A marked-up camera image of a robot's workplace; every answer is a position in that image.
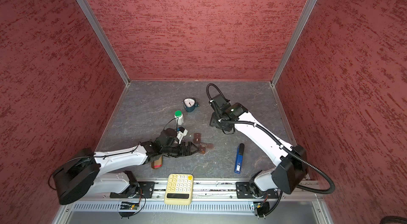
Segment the green cap white pill bottle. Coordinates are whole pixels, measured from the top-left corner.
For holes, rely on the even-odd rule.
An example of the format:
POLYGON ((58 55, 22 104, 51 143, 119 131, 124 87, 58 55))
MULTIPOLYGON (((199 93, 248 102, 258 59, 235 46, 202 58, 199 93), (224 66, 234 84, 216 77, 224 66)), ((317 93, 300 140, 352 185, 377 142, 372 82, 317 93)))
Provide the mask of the green cap white pill bottle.
POLYGON ((178 126, 181 126, 184 123, 184 116, 180 110, 175 111, 174 118, 177 120, 178 126))

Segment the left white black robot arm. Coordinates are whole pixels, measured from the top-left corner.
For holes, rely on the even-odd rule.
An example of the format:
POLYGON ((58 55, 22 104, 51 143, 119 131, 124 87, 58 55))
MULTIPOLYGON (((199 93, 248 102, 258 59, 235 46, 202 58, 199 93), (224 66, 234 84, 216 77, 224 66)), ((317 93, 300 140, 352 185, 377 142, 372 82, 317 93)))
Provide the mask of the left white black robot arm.
POLYGON ((191 156, 199 152, 193 142, 177 145, 146 141, 135 147, 112 152, 93 152, 84 148, 71 160, 58 167, 50 176, 61 205, 71 204, 85 196, 102 175, 130 166, 141 166, 158 160, 191 156))

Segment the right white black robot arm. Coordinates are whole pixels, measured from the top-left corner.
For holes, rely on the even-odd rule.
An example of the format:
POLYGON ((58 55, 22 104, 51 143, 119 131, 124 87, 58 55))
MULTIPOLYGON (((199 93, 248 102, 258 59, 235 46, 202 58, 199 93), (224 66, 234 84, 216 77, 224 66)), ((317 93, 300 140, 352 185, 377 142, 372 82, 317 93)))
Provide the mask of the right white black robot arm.
POLYGON ((240 103, 230 104, 221 94, 209 101, 214 110, 210 126, 222 130, 224 133, 236 131, 247 136, 272 161, 274 168, 260 171, 250 180, 251 193, 259 196, 271 189, 279 189, 283 193, 291 194, 307 175, 304 163, 284 151, 306 159, 306 151, 301 146, 293 147, 290 143, 280 139, 266 129, 240 103))

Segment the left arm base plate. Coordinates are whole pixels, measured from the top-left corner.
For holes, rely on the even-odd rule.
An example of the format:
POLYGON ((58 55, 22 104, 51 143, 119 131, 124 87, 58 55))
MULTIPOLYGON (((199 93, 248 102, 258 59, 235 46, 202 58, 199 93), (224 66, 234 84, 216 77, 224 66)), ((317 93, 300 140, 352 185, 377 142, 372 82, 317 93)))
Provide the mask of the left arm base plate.
POLYGON ((121 193, 110 193, 111 199, 150 199, 154 192, 155 182, 138 182, 136 184, 130 184, 121 193))

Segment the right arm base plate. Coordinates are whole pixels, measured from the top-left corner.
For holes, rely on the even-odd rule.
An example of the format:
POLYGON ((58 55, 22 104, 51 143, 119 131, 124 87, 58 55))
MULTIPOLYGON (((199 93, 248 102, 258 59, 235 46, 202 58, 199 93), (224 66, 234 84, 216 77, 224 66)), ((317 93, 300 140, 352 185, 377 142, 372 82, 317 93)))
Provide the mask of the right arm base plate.
POLYGON ((236 182, 235 186, 238 199, 277 199, 279 197, 276 190, 261 191, 254 183, 236 182))

